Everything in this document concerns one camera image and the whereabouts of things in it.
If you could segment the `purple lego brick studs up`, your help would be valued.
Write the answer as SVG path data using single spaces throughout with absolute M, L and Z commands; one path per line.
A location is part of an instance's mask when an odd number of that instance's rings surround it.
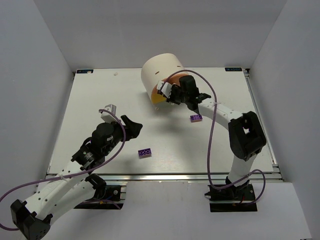
M 195 115 L 190 116 L 191 123 L 201 122 L 202 120 L 203 120 L 203 117 L 199 114 L 195 114 Z

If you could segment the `white round drawer cabinet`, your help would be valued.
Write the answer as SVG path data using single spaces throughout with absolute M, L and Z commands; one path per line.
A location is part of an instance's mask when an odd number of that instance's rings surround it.
M 151 92 L 156 84 L 156 81 L 170 77 L 178 73 L 187 73 L 179 59 L 172 53 L 163 53 L 150 58 L 141 69 L 141 80 L 146 89 L 146 92 L 151 101 Z M 158 110 L 166 105 L 168 102 L 161 102 L 153 107 Z

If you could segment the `blue label sticker left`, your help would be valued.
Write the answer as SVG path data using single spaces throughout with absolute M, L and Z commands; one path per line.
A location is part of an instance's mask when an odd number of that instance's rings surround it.
M 93 72 L 93 69 L 78 69 L 76 74 L 92 74 Z

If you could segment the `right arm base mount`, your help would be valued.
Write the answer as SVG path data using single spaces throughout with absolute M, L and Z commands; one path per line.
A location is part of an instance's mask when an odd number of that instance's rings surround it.
M 244 213 L 257 212 L 256 195 L 253 185 L 247 180 L 241 186 L 230 186 L 224 189 L 214 189 L 208 185 L 204 196 L 209 200 L 211 213 Z

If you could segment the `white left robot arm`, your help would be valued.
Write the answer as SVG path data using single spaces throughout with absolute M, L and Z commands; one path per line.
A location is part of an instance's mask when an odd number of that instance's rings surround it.
M 28 240 L 40 240 L 51 225 L 78 204 L 102 197 L 106 182 L 94 173 L 106 156 L 117 146 L 139 136 L 141 123 L 122 115 L 121 122 L 110 115 L 100 123 L 67 165 L 35 194 L 24 201 L 15 200 L 11 206 L 12 221 Z

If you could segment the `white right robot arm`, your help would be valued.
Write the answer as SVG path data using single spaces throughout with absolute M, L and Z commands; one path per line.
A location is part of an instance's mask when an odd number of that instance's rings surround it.
M 267 144 L 267 139 L 257 114 L 253 111 L 242 113 L 219 103 L 216 94 L 201 93 L 193 76 L 179 78 L 179 84 L 159 82 L 157 92 L 166 101 L 174 104 L 185 104 L 196 114 L 212 120 L 209 139 L 213 138 L 215 124 L 228 131 L 229 145 L 233 161 L 225 185 L 213 185 L 215 190 L 231 187 L 243 187 L 249 183 L 254 160 Z

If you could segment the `blue label sticker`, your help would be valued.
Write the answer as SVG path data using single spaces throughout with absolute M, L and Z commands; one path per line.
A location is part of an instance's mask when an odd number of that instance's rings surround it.
M 226 72 L 242 72 L 241 67 L 225 67 L 224 68 Z
M 93 72 L 93 69 L 78 69 L 76 74 L 92 74 Z

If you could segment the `aluminium table edge rail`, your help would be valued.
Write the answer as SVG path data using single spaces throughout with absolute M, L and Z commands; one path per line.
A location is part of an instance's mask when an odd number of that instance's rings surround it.
M 283 178 L 281 173 L 277 170 L 276 172 L 265 173 L 267 181 L 282 181 Z M 99 174 L 104 180 L 107 181 L 207 181 L 207 174 L 144 174 L 144 175 L 111 175 L 111 174 Z M 211 180 L 213 182 L 222 181 L 225 182 L 226 174 L 212 174 Z M 263 176 L 260 173 L 254 173 L 250 176 L 251 181 L 262 181 Z

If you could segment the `purple lego brick underside up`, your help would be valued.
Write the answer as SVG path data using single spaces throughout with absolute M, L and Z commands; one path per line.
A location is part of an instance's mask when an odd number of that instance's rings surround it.
M 152 151 L 150 148 L 140 149 L 138 150 L 138 157 L 140 159 L 147 158 L 152 156 Z

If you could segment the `blue label sticker right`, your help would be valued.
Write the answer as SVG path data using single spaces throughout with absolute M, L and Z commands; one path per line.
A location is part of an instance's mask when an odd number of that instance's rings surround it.
M 226 72 L 242 72 L 241 67 L 225 67 L 224 68 Z

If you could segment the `yellow drawer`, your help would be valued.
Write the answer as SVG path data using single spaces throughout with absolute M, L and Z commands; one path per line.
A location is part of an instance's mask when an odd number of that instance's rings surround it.
M 159 103 L 165 102 L 166 98 L 163 97 L 161 94 L 158 94 L 158 90 L 156 88 L 154 88 L 151 91 L 150 100 L 151 100 L 153 105 L 157 105 Z

